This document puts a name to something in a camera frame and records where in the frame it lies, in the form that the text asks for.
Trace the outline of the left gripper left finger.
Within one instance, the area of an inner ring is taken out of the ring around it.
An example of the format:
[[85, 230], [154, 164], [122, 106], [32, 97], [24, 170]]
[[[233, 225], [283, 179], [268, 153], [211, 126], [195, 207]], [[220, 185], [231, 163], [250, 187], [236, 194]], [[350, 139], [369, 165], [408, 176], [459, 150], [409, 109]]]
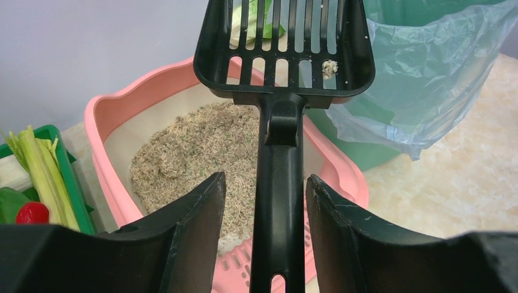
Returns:
[[211, 292], [225, 175], [111, 233], [1, 226], [2, 292]]

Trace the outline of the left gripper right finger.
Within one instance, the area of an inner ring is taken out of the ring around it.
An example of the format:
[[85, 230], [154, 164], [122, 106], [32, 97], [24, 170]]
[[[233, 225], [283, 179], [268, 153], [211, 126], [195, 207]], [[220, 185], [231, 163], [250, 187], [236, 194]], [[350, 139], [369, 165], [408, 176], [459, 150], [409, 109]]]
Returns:
[[516, 292], [517, 233], [441, 239], [393, 224], [309, 177], [307, 210], [321, 292]]

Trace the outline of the grey litter clumps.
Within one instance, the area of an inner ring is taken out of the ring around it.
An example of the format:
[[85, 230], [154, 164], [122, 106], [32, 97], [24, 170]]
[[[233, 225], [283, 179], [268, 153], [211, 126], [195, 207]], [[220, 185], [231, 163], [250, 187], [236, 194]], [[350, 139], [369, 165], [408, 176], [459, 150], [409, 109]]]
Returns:
[[334, 60], [325, 60], [322, 64], [323, 79], [331, 79], [338, 71], [338, 62]]

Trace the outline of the black litter scoop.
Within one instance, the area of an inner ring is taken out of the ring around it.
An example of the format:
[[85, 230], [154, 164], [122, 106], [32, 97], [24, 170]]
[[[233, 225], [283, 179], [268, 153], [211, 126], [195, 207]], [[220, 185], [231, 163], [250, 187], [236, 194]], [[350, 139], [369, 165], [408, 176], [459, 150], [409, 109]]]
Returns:
[[[280, 275], [304, 292], [303, 113], [364, 92], [375, 77], [362, 1], [288, 1], [286, 49], [228, 47], [231, 1], [210, 1], [194, 54], [197, 79], [216, 96], [260, 111], [250, 292]], [[325, 60], [338, 71], [324, 80]]]

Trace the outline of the green trash bin with bag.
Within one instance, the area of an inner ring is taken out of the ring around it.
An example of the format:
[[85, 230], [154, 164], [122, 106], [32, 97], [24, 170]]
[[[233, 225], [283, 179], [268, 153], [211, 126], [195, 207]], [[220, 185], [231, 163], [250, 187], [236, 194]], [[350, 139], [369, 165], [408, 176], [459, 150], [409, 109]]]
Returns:
[[359, 169], [420, 157], [472, 108], [517, 22], [516, 1], [365, 1], [371, 87], [314, 125]]

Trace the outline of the pink litter box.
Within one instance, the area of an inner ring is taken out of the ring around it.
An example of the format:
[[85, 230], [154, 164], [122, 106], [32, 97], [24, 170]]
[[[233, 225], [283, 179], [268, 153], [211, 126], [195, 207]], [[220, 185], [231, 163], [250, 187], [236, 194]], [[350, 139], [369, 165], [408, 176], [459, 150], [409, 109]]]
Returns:
[[[142, 218], [145, 210], [134, 195], [131, 161], [150, 137], [178, 116], [218, 103], [196, 78], [192, 60], [158, 68], [125, 89], [93, 98], [84, 123], [93, 164], [104, 197], [118, 226]], [[304, 118], [304, 170], [357, 205], [369, 203], [367, 181], [355, 163], [342, 153], [309, 118]]]

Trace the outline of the toy red chili pepper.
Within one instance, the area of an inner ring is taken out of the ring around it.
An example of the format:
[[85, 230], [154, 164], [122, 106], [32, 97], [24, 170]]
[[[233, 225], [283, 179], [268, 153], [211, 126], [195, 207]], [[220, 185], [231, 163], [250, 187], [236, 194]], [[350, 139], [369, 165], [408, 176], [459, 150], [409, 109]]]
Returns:
[[49, 210], [40, 202], [30, 201], [18, 211], [16, 224], [49, 224]]

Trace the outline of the toy celery stalk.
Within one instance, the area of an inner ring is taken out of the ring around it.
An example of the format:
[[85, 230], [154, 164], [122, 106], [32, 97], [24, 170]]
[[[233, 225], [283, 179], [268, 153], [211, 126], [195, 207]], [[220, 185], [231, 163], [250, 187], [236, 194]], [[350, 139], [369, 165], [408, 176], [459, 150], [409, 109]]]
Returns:
[[49, 221], [79, 231], [57, 160], [59, 139], [39, 139], [31, 125], [19, 134], [10, 131], [2, 136], [18, 163], [28, 173], [40, 201], [49, 209]]

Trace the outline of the green vegetable basket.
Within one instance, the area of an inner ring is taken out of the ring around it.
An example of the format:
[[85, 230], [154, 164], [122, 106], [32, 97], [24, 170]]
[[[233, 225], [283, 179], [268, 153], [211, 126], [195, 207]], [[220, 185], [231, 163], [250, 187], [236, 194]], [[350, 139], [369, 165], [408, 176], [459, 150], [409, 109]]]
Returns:
[[53, 125], [45, 125], [36, 128], [34, 133], [35, 137], [39, 139], [54, 140], [58, 138], [59, 141], [56, 146], [57, 161], [80, 231], [86, 234], [95, 234], [97, 228], [90, 214], [94, 208], [91, 208], [86, 202], [83, 189], [73, 166], [76, 159], [67, 151], [59, 130]]

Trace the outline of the toy bok choy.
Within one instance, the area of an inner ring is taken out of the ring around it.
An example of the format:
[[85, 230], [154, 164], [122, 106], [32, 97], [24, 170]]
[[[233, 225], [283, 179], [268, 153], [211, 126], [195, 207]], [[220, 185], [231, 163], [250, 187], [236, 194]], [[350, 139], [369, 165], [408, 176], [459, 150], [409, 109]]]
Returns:
[[259, 6], [258, 1], [235, 1], [228, 47], [236, 49], [240, 44], [244, 44], [248, 50], [261, 48], [270, 51], [276, 44], [284, 50], [282, 41], [273, 39], [286, 35], [287, 3], [288, 1], [264, 1], [263, 5]]

